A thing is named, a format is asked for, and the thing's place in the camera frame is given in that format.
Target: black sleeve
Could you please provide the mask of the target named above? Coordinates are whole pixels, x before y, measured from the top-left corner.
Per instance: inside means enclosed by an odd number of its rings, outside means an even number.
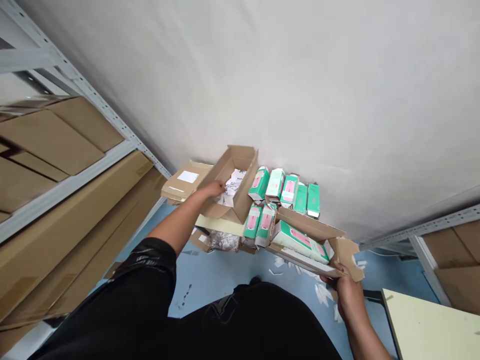
[[[166,326],[176,260],[166,242],[144,239],[30,359],[134,358],[152,331]]]

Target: cardboard packaging material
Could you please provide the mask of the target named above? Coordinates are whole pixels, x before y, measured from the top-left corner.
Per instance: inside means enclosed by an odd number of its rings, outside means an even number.
[[[0,211],[13,213],[55,185],[56,182],[0,157]]]
[[[0,108],[0,137],[69,175],[76,175],[104,154],[49,110]]]
[[[132,152],[0,247],[0,321],[152,167]]]
[[[275,217],[277,208],[271,208],[267,204],[263,206],[260,216],[260,222],[258,223],[258,230],[255,236],[255,245],[265,248],[269,244],[269,230],[272,225],[272,221]]]
[[[300,176],[291,173],[285,177],[285,185],[281,192],[280,204],[284,208],[290,208],[295,203],[295,196],[297,195],[297,188],[299,186]]]
[[[81,96],[37,95],[8,106],[50,110],[103,153],[124,140],[102,113]]]
[[[266,187],[265,195],[268,196],[271,202],[280,202],[282,189],[285,181],[285,172],[282,168],[276,168],[271,171],[270,180]]]
[[[63,171],[58,170],[56,167],[26,151],[19,151],[9,155],[8,158],[15,163],[23,165],[24,167],[29,168],[30,170],[33,170],[34,172],[39,173],[40,175],[43,175],[55,182],[61,182],[69,177]]]
[[[477,265],[475,258],[453,228],[423,235],[439,269],[464,268]]]
[[[307,213],[307,187],[304,183],[298,182],[298,188],[296,190],[295,205],[293,211],[306,214]]]
[[[262,201],[265,199],[265,192],[270,180],[270,172],[266,166],[260,166],[256,172],[253,184],[251,185],[248,195],[254,201]]]
[[[161,195],[172,200],[169,201],[171,205],[183,203],[197,190],[212,168],[213,165],[190,160],[166,181],[161,189]]]
[[[0,323],[0,331],[18,324],[40,321],[63,292],[77,278],[88,262],[152,188],[165,182],[155,168],[150,171],[113,207],[33,291]]]
[[[480,315],[480,266],[436,269],[435,274],[455,309]]]
[[[314,219],[320,216],[320,186],[317,184],[308,184],[306,213]]]
[[[201,214],[214,219],[230,220],[237,224],[245,223],[253,202],[249,196],[250,184],[254,181],[258,167],[258,151],[253,147],[228,145],[227,150],[213,166],[205,179],[203,179],[198,188],[201,189],[207,186],[213,180],[220,180],[226,183],[235,169],[246,171],[246,174],[233,197],[233,207],[220,205],[214,200],[211,200],[205,204]]]
[[[53,304],[48,311],[48,315],[71,313],[87,297],[161,197],[163,181],[164,178],[142,194],[120,226],[85,266],[75,281]]]
[[[245,230],[243,231],[244,237],[255,239],[255,236],[257,235],[257,229],[259,227],[261,213],[262,208],[260,206],[251,206],[250,212],[248,213],[248,218],[245,222]]]
[[[360,251],[359,246],[350,239],[341,237],[344,235],[343,231],[284,207],[280,207],[277,210],[275,218],[273,219],[272,226],[269,230],[270,244],[266,247],[267,251],[317,275],[325,275],[330,278],[346,276],[345,273],[330,265],[322,264],[283,245],[273,243],[273,229],[280,220],[283,220],[319,244],[323,244],[325,240],[328,240],[334,252],[329,264],[332,264],[332,262],[336,260],[345,265],[355,282],[359,282],[365,277],[362,269],[357,267],[353,256]]]

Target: brown cardboard box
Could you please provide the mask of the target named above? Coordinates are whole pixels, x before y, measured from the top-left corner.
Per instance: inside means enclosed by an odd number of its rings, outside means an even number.
[[[152,166],[134,151],[0,247],[0,321]]]
[[[249,190],[259,168],[258,154],[258,151],[251,146],[228,145],[228,149],[216,162],[198,188],[201,189],[207,186],[213,180],[220,180],[226,183],[235,169],[246,171],[246,174],[233,197],[233,207],[220,205],[213,199],[205,204],[201,211],[202,215],[214,219],[230,220],[238,224],[245,222],[250,206],[253,203],[252,198],[249,196]]]
[[[8,158],[56,182],[60,182],[69,177],[63,171],[58,170],[56,167],[23,150],[9,155]]]
[[[423,240],[439,269],[463,268],[477,264],[451,227],[425,234]]]
[[[480,315],[480,266],[437,269],[435,273],[455,309]]]
[[[85,236],[40,284],[0,323],[0,331],[39,321],[77,278],[145,193],[162,178],[152,168]]]
[[[0,157],[0,211],[13,213],[55,185],[56,182]]]
[[[181,204],[197,190],[212,167],[212,165],[190,160],[166,181],[161,190],[161,195],[174,201],[171,202],[171,205]]]
[[[152,190],[147,191],[115,230],[107,242],[78,275],[57,302],[50,308],[48,315],[62,315],[72,312],[102,279],[117,255],[129,241],[161,196],[165,178],[159,179]]]
[[[104,153],[124,140],[102,113],[81,96],[38,95],[8,106],[50,110]]]
[[[325,225],[308,216],[297,213],[285,207],[280,207],[277,210],[275,218],[272,221],[268,238],[272,241],[272,230],[276,223],[283,220],[287,224],[293,226],[298,231],[307,234],[310,238],[322,244],[325,240],[330,243],[335,255],[330,260],[331,265],[333,261],[337,260],[345,265],[352,279],[356,282],[361,281],[365,275],[362,269],[357,267],[353,259],[353,255],[360,251],[359,246],[350,239],[341,237],[344,232],[334,227]],[[312,260],[311,258],[301,255],[291,249],[276,243],[270,243],[265,248],[267,251],[286,259],[287,261],[296,264],[314,274],[325,275],[331,278],[339,278],[346,274],[321,262]]]
[[[37,324],[36,322],[13,330],[0,332],[0,357],[8,353]]]
[[[453,228],[475,261],[480,264],[480,220],[467,222]]]
[[[69,175],[76,175],[104,154],[49,110],[0,108],[0,137]]]

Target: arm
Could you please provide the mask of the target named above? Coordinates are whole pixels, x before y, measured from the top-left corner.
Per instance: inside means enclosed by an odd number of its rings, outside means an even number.
[[[335,266],[348,274],[348,269],[338,261],[335,261]],[[325,276],[320,278],[338,292],[338,311],[345,321],[353,358],[355,360],[391,360],[390,354],[370,323],[362,283],[354,282],[350,276],[336,280]]]
[[[162,239],[172,247],[178,257],[192,234],[202,206],[209,198],[216,197],[224,191],[225,187],[220,181],[212,181],[189,196],[146,237]]]

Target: blue floor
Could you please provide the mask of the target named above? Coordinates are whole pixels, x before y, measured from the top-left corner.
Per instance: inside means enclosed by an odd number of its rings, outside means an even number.
[[[145,235],[173,209],[173,206],[162,205],[115,261],[125,260]],[[199,251],[191,243],[187,243],[184,252],[190,250],[191,254],[182,253],[177,260],[177,281],[169,316],[183,317],[214,300],[231,294],[238,284],[247,284],[252,277],[260,275],[264,281],[274,283],[304,301],[330,336],[342,359],[353,360],[345,324],[334,321],[333,302],[329,300],[328,307],[319,303],[314,290],[316,280],[313,277],[306,273],[298,274],[295,267],[289,268],[287,264],[277,268],[274,265],[275,256],[264,250],[256,255],[241,251],[239,253],[214,251],[207,254]],[[386,288],[438,303],[417,260],[400,261],[397,257],[378,256],[371,252],[361,252],[355,256],[355,259],[367,261],[364,269],[364,289]],[[269,269],[281,275],[272,275]],[[366,306],[381,341],[388,352],[395,356],[394,342],[383,307],[368,301]]]

